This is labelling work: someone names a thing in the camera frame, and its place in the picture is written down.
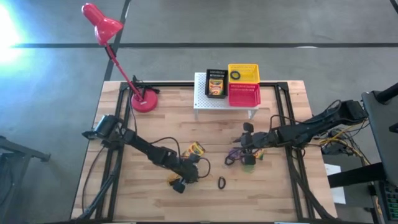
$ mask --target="lamp shade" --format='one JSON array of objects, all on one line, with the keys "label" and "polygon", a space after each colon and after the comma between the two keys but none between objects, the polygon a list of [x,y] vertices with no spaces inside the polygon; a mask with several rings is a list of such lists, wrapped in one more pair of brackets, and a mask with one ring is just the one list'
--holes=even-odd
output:
[{"label": "lamp shade", "polygon": [[81,12],[94,25],[95,37],[100,45],[105,45],[123,28],[121,22],[104,16],[93,3],[86,3]]}]

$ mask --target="concrete floor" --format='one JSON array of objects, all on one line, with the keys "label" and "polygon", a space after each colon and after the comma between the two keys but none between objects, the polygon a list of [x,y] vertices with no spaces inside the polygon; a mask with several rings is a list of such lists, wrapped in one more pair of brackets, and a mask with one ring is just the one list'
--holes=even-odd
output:
[{"label": "concrete floor", "polygon": [[[92,2],[121,17],[124,0]],[[80,12],[84,3],[3,0],[0,7],[20,43],[96,43]],[[397,21],[388,0],[132,0],[121,42],[395,43]],[[19,217],[67,220],[88,144],[80,133],[93,125],[108,58],[101,48],[6,52],[0,135],[52,154],[49,163],[32,160]],[[207,68],[258,63],[262,80],[304,80],[319,113],[335,99],[359,100],[364,91],[397,82],[396,55],[397,48],[119,49],[118,59],[128,74],[145,80],[192,80]],[[111,74],[110,80],[123,79],[117,70]],[[371,162],[379,161],[370,129],[356,140]],[[362,210],[351,211],[338,207],[343,219],[371,221]]]}]

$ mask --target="red basket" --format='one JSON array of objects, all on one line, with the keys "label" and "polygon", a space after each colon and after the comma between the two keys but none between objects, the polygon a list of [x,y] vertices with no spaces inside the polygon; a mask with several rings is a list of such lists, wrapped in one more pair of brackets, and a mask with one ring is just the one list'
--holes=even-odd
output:
[{"label": "red basket", "polygon": [[230,106],[254,107],[261,103],[259,84],[228,85],[228,102]]}]

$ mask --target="wooden table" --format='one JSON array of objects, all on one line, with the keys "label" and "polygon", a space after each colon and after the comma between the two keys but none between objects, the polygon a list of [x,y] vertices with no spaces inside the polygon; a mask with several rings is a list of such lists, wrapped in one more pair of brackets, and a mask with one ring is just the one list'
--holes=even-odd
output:
[{"label": "wooden table", "polygon": [[[312,116],[303,81],[288,81],[295,118],[303,121]],[[95,117],[95,126],[104,114],[114,114],[120,82],[105,82]],[[137,113],[138,135],[151,142],[173,136],[182,150],[193,141],[205,149],[211,162],[211,173],[195,184],[188,184],[179,194],[166,183],[169,170],[154,166],[138,150],[126,146],[118,187],[114,221],[153,222],[260,222],[296,221],[289,171],[282,148],[266,149],[263,161],[258,161],[254,172],[247,173],[237,162],[226,167],[224,158],[232,148],[232,140],[243,131],[248,121],[246,111],[202,111],[199,121],[193,114],[193,87],[161,87],[159,103],[150,113]],[[255,131],[267,131],[269,118],[277,114],[275,93],[272,88],[261,88],[260,109],[254,120]],[[275,119],[272,126],[279,125]],[[134,129],[134,120],[129,127]],[[166,140],[158,146],[176,149]],[[73,208],[72,218],[81,214],[81,192],[88,169],[101,149],[100,141],[88,146],[83,172]],[[308,182],[319,202],[336,216],[335,205],[326,177],[319,148],[306,148],[304,157]],[[85,206],[98,193],[106,153],[100,155],[86,188]],[[207,171],[206,163],[199,163],[200,174]],[[224,190],[217,188],[219,176],[226,179]],[[306,211],[300,193],[303,211]],[[105,203],[104,215],[108,211]]]}]

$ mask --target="table leg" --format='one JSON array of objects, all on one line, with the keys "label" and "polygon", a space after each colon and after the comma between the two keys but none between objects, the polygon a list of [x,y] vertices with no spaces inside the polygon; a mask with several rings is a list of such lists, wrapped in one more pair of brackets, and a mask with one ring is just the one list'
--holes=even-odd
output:
[{"label": "table leg", "polygon": [[249,119],[253,119],[256,112],[257,112],[257,110],[248,110]]},{"label": "table leg", "polygon": [[199,110],[198,109],[194,109],[195,112],[195,121],[198,120],[198,115],[199,115]]}]

